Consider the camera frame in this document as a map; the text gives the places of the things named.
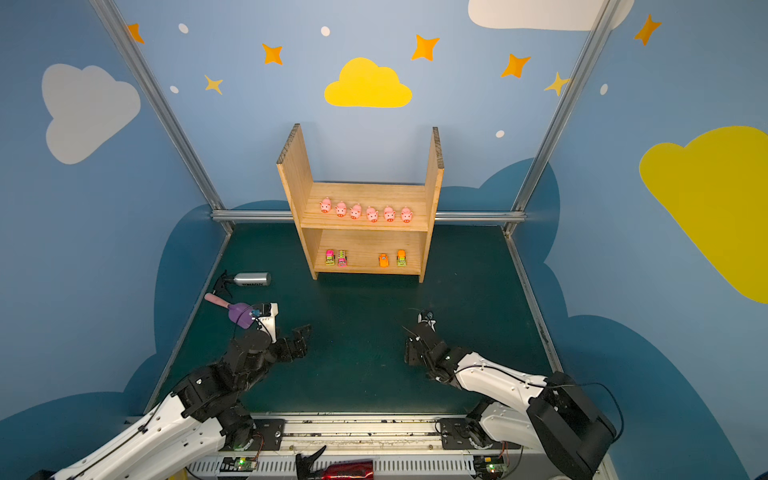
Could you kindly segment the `orange green toy car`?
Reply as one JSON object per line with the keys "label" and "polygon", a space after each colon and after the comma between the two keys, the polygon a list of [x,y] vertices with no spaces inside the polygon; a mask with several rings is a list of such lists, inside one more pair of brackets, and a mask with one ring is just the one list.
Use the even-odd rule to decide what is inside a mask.
{"label": "orange green toy car", "polygon": [[397,266],[398,267],[406,267],[407,266],[407,254],[404,249],[399,249],[397,251],[396,256]]}

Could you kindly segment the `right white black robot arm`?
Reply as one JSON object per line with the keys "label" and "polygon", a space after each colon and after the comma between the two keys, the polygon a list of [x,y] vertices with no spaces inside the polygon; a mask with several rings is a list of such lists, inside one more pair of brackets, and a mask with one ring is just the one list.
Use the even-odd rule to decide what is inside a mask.
{"label": "right white black robot arm", "polygon": [[608,417],[570,376],[527,374],[450,347],[431,320],[409,328],[406,362],[421,364],[430,379],[484,396],[467,416],[480,446],[510,442],[543,452],[570,479],[591,479],[620,437]]}

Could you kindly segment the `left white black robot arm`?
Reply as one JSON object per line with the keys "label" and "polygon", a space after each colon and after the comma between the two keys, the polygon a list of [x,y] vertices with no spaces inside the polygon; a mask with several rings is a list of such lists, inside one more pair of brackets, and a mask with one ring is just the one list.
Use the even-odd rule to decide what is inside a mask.
{"label": "left white black robot arm", "polygon": [[312,327],[274,337],[262,327],[230,340],[216,362],[182,378],[148,414],[72,465],[32,479],[166,479],[224,447],[245,450],[259,438],[240,397],[277,363],[307,354]]}

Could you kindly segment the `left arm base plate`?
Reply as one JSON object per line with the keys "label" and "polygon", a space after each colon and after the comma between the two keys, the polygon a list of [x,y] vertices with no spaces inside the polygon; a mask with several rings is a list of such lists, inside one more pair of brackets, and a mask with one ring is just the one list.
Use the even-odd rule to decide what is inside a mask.
{"label": "left arm base plate", "polygon": [[227,437],[225,448],[245,452],[277,451],[285,425],[282,418],[252,418]]}

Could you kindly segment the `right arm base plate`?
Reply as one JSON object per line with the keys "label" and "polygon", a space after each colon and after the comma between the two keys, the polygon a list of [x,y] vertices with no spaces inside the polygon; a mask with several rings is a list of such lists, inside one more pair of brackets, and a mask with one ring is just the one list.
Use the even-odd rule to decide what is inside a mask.
{"label": "right arm base plate", "polygon": [[499,449],[501,444],[492,440],[477,421],[465,417],[440,418],[436,422],[443,450]]}

